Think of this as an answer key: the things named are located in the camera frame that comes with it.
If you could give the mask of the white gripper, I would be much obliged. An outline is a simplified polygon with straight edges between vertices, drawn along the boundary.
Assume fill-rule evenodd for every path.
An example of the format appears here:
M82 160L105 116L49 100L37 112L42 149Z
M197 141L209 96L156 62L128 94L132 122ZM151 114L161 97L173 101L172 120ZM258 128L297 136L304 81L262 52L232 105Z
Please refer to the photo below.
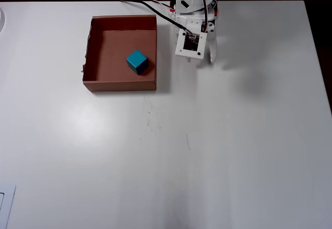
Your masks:
M198 27L201 26L201 32L207 34L206 44L210 53L210 63L214 64L217 57L218 45L215 31L215 21L218 18L218 10L212 8L207 9L207 21L205 20L205 11L201 9L190 13L173 13L175 22L181 24L191 32L198 32ZM191 62L191 58L186 58L187 62Z

